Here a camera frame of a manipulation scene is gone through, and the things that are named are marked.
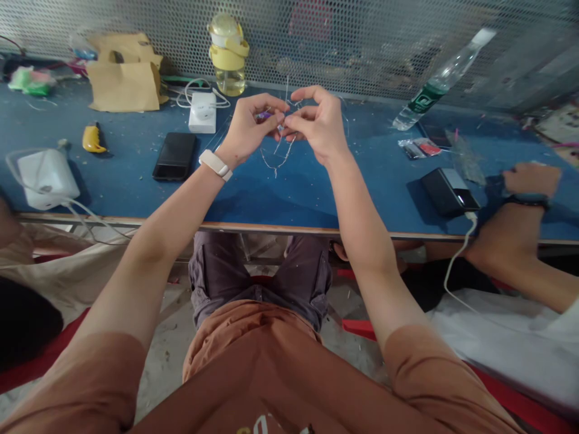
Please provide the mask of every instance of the gray shorts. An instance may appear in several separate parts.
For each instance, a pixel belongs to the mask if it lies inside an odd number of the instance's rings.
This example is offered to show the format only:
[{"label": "gray shorts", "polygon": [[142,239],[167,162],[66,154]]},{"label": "gray shorts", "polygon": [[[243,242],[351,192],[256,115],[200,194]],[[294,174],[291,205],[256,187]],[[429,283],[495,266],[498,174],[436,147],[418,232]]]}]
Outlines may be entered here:
[{"label": "gray shorts", "polygon": [[255,283],[241,260],[236,234],[197,232],[189,261],[193,321],[199,328],[219,307],[235,300],[256,300],[291,309],[316,332],[327,314],[326,292],[332,284],[328,241],[313,236],[291,237],[287,257],[276,275]]}]

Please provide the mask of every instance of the hand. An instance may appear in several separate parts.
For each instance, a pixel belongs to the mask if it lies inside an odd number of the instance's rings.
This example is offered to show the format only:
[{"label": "hand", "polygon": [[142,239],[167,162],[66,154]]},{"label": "hand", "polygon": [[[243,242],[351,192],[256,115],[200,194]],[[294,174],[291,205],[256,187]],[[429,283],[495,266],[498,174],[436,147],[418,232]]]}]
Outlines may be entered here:
[{"label": "hand", "polygon": [[561,169],[537,163],[519,163],[503,172],[505,187],[511,194],[539,193],[552,198],[557,191]]},{"label": "hand", "polygon": [[[274,111],[274,116],[259,123],[255,115],[268,108]],[[289,109],[286,102],[269,93],[240,98],[235,105],[227,136],[215,155],[234,170],[253,154],[267,134],[272,133],[276,140],[280,139],[277,126],[283,121],[283,113]]]},{"label": "hand", "polygon": [[282,136],[287,141],[305,137],[318,162],[327,167],[335,156],[348,155],[341,103],[321,86],[303,87],[291,94],[292,101],[313,98],[319,105],[307,105],[285,119]]}]

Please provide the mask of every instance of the blue tabletop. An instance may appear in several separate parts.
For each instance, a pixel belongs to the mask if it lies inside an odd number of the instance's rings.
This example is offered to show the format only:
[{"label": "blue tabletop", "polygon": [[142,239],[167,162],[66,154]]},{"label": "blue tabletop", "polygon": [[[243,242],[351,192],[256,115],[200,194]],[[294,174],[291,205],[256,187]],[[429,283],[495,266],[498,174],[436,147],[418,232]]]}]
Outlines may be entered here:
[{"label": "blue tabletop", "polygon": [[[244,96],[261,92],[248,88]],[[283,92],[272,92],[281,96]],[[2,156],[15,149],[56,147],[59,139],[71,143],[68,159],[81,190],[80,202],[104,216],[146,218],[180,183],[158,182],[151,174],[165,135],[171,131],[188,132],[189,112],[171,101],[158,112],[104,113],[88,108],[92,92],[87,81],[64,82],[48,98],[51,104],[32,96],[11,92],[0,86],[0,137]],[[417,138],[413,127],[401,132],[391,127],[401,105],[347,102],[343,112],[348,119],[348,143],[358,162],[378,212],[387,228],[399,236],[459,235],[470,222],[465,217],[448,220],[439,217],[419,184],[419,179],[437,167],[452,167],[449,153],[411,161],[398,147],[401,139]],[[232,108],[218,110],[217,129]],[[480,220],[487,219],[501,203],[502,184],[498,176],[520,161],[537,161],[563,168],[563,178],[555,205],[542,225],[543,240],[579,241],[579,174],[530,132],[509,118],[448,107],[435,107],[425,117],[452,131],[459,129],[477,154],[487,177],[486,187],[468,182],[483,206]],[[98,121],[101,140],[112,154],[102,158],[87,153],[81,146],[84,128]],[[198,135],[197,156],[213,135]],[[270,166],[283,159],[272,155],[276,143],[266,138],[262,144]],[[278,154],[285,155],[282,143]],[[0,186],[12,208],[35,212],[27,206],[22,188],[14,181],[5,164],[0,166]],[[51,210],[68,213],[59,207]],[[206,217],[207,222],[272,225],[275,227],[321,230],[338,228],[330,182],[325,169],[314,158],[307,142],[296,142],[286,163],[278,170],[266,167],[259,152],[238,167],[233,178],[217,196]]]}]

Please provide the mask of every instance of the metal mesh panel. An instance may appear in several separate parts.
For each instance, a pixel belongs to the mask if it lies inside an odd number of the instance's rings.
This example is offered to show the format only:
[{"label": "metal mesh panel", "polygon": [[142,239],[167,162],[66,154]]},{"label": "metal mesh panel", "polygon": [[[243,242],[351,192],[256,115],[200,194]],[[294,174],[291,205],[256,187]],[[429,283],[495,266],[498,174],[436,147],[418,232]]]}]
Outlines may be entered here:
[{"label": "metal mesh panel", "polygon": [[[481,27],[498,34],[448,104],[510,109],[579,71],[576,0],[0,0],[0,34],[31,55],[69,58],[78,27],[139,30],[166,71],[208,76],[206,26],[219,11],[241,23],[247,79],[265,87],[289,75],[291,86],[410,99]],[[14,48],[0,40],[0,50]]]}]

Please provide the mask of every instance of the yellow utility knife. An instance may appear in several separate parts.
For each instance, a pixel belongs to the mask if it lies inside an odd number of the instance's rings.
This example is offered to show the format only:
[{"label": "yellow utility knife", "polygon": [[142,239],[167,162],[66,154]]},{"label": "yellow utility knife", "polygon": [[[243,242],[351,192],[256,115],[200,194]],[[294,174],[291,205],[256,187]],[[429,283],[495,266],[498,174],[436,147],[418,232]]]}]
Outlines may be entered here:
[{"label": "yellow utility knife", "polygon": [[99,145],[99,133],[98,122],[92,122],[86,126],[83,133],[83,148],[85,151],[97,154],[107,151],[107,148],[103,148]]}]

